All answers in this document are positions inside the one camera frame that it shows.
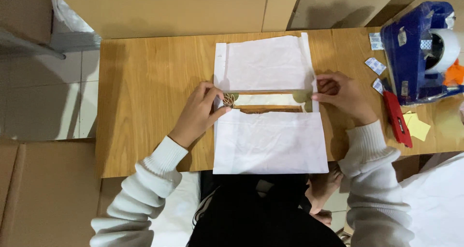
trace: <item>orange cloth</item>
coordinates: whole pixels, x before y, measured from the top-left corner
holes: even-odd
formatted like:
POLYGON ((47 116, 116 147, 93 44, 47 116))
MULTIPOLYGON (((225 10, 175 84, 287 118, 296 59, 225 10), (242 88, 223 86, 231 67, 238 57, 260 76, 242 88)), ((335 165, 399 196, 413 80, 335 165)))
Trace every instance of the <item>orange cloth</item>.
POLYGON ((444 73, 443 84, 447 87, 461 85, 464 79, 464 67, 459 65, 459 59, 456 59, 454 64, 444 73))

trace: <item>wooden table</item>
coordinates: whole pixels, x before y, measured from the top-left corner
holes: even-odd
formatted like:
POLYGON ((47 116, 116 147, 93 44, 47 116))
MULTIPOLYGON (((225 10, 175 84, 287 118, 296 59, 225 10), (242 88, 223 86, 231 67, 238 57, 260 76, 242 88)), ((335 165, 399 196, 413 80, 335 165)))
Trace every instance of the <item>wooden table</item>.
MULTIPOLYGON (((380 28, 309 30, 310 50, 316 74, 341 71, 359 80, 361 91, 379 116, 386 142, 403 155, 464 150, 463 141, 450 140, 432 122, 435 104, 404 108, 417 112, 432 125, 425 142, 413 137, 413 148, 405 148, 393 137, 381 95, 372 88, 377 77, 364 64, 369 57, 386 64, 382 50, 370 48, 368 33, 380 28)), ((102 177, 126 176, 134 164, 152 153, 174 127, 182 108, 200 81, 212 81, 217 42, 243 42, 276 36, 300 36, 302 31, 248 33, 211 36, 176 36, 103 40, 100 50, 97 170, 102 177)), ((348 150, 345 130, 352 121, 336 108, 322 104, 327 156, 339 160, 348 150)), ((190 148, 179 171, 213 167, 213 130, 190 148)))

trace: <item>sweater sleeve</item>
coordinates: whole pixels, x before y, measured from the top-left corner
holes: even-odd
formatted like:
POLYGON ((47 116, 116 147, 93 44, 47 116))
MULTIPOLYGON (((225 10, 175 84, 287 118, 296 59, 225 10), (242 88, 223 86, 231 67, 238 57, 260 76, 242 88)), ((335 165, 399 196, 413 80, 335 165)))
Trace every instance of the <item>sweater sleeve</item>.
POLYGON ((410 207, 403 203, 392 162, 400 152, 387 147, 379 121, 347 131, 349 150, 339 161, 351 180, 347 214, 352 246, 409 246, 410 207))
POLYGON ((148 217, 161 213, 165 198, 179 185, 182 175, 175 168, 187 152, 166 136, 151 155, 136 163, 136 173, 122 182, 122 191, 108 207, 108 218, 92 220, 96 234, 90 246, 151 246, 154 233, 148 230, 148 217))

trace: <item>packing tape roll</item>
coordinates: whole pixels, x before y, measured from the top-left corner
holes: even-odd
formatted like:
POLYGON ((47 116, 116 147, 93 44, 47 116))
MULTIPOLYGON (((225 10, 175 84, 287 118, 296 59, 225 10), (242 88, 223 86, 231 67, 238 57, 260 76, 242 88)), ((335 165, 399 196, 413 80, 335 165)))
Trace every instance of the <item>packing tape roll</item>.
POLYGON ((426 74, 437 74, 443 73, 453 65, 456 61, 459 53, 461 52, 461 46, 453 30, 449 29, 431 29, 431 34, 435 34, 443 41, 443 54, 438 63, 426 70, 426 74))

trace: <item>foot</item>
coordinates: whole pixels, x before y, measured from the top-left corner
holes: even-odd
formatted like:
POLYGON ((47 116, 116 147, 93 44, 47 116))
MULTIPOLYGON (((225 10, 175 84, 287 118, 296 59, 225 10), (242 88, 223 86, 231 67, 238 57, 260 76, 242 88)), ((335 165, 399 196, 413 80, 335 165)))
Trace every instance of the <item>foot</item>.
POLYGON ((330 227, 332 225, 332 212, 322 210, 318 214, 311 214, 314 219, 322 222, 325 226, 330 227))
POLYGON ((328 173, 315 174, 308 180, 310 187, 305 192, 305 196, 310 200, 310 214, 318 214, 328 198, 340 187, 343 173, 336 162, 329 164, 328 173))

